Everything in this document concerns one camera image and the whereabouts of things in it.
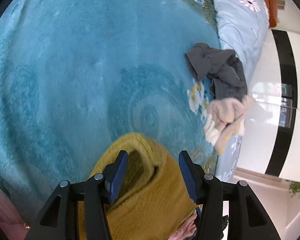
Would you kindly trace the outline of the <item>pink folded garment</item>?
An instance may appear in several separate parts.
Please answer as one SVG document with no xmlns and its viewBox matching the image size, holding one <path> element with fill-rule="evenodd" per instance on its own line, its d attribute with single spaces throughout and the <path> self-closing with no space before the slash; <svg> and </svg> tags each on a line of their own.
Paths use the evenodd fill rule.
<svg viewBox="0 0 300 240">
<path fill-rule="evenodd" d="M 24 239 L 28 229 L 19 212 L 0 188 L 0 228 L 8 239 Z"/>
</svg>

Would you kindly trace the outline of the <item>teal floral blanket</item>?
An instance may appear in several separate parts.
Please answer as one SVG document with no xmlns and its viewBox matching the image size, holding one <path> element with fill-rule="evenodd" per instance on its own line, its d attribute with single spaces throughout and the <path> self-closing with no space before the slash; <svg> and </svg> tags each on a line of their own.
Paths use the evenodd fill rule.
<svg viewBox="0 0 300 240">
<path fill-rule="evenodd" d="M 0 187 L 31 224 L 61 180 L 88 178 L 130 132 L 209 172 L 209 80 L 184 55 L 218 48 L 212 0 L 13 0 L 0 18 Z"/>
</svg>

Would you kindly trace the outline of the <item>white glossy wardrobe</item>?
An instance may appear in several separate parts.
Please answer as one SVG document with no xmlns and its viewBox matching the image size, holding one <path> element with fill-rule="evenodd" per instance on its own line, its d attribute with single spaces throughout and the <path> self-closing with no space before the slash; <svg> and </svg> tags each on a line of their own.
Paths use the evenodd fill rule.
<svg viewBox="0 0 300 240">
<path fill-rule="evenodd" d="M 300 182 L 300 34 L 268 31 L 249 95 L 237 166 Z"/>
</svg>

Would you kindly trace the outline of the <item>light blue daisy quilt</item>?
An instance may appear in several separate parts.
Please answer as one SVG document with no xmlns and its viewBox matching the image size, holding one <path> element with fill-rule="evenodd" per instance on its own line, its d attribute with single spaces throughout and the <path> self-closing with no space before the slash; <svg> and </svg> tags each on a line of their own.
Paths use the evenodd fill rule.
<svg viewBox="0 0 300 240">
<path fill-rule="evenodd" d="M 243 64 L 250 105 L 245 116 L 245 134 L 232 135 L 225 152 L 218 157 L 216 177 L 230 182 L 237 168 L 243 134 L 247 135 L 248 117 L 258 104 L 252 99 L 249 86 L 260 60 L 269 28 L 269 13 L 264 0 L 213 0 L 221 49 L 232 49 Z"/>
</svg>

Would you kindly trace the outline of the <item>dark grey sweatshirt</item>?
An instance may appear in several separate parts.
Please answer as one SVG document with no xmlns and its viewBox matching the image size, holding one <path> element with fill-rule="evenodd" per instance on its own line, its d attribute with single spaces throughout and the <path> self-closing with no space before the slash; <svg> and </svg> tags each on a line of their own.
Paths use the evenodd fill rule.
<svg viewBox="0 0 300 240">
<path fill-rule="evenodd" d="M 184 57 L 196 81 L 206 77 L 211 79 L 210 91 L 215 99 L 234 98 L 242 101 L 247 95 L 243 64 L 234 50 L 216 49 L 206 43 L 197 43 Z"/>
</svg>

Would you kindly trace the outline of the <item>mustard yellow knit sweater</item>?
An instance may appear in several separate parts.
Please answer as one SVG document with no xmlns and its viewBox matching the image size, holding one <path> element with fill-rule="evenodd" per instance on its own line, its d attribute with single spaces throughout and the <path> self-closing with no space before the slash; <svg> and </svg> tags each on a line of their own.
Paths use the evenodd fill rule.
<svg viewBox="0 0 300 240">
<path fill-rule="evenodd" d="M 105 205 L 112 239 L 186 239 L 196 231 L 196 204 L 189 198 L 179 166 L 161 144 L 138 133 L 117 139 L 96 163 L 101 173 L 118 153 L 128 167 L 118 198 Z"/>
</svg>

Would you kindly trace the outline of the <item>beige fluffy sweater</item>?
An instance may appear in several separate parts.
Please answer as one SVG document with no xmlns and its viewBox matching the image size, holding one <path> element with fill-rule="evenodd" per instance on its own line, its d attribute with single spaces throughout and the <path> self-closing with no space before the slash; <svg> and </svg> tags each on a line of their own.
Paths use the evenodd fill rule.
<svg viewBox="0 0 300 240">
<path fill-rule="evenodd" d="M 252 102 L 253 98 L 245 95 L 241 101 L 224 98 L 209 103 L 203 131 L 219 155 L 223 154 L 232 135 L 244 135 L 244 120 Z"/>
</svg>

